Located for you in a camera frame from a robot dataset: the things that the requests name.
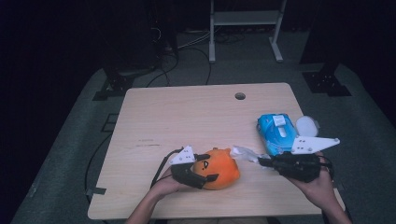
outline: white shelf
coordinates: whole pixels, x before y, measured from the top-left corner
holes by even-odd
[[[224,11],[214,13],[214,25],[276,24],[279,11]]]

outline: blue package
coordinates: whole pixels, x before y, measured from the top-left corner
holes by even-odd
[[[265,114],[258,119],[257,130],[271,156],[291,151],[297,136],[287,114]]]

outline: shelf leg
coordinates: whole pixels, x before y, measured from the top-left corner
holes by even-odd
[[[269,38],[270,39],[271,48],[273,49],[276,61],[278,63],[282,63],[283,62],[283,58],[282,58],[282,55],[280,54],[280,50],[279,50],[279,47],[277,46],[276,41],[277,41],[277,37],[279,36],[280,25],[282,24],[283,14],[285,12],[286,3],[287,3],[287,0],[283,0],[282,1],[282,5],[281,5],[279,13],[277,15],[274,36]]]
[[[214,0],[210,1],[210,40],[209,40],[209,62],[214,63],[216,61],[215,53],[215,4]]]

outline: forearm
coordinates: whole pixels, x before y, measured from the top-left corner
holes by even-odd
[[[125,224],[147,224],[160,197],[148,192],[136,209],[128,217]]]
[[[351,220],[344,212],[343,208],[337,204],[331,208],[323,209],[324,214],[331,224],[351,224]]]

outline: wooden table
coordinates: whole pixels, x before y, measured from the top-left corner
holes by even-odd
[[[244,100],[235,98],[242,93]],[[213,147],[240,146],[265,153],[256,124],[260,115],[268,113],[287,113],[293,121],[303,115],[288,84],[128,90],[96,186],[106,193],[93,195],[88,216],[127,218],[148,191],[163,157],[174,149],[191,145],[195,153],[202,154]],[[169,195],[157,204],[152,217],[320,214],[276,171],[249,161],[237,164],[241,177],[231,187]]]

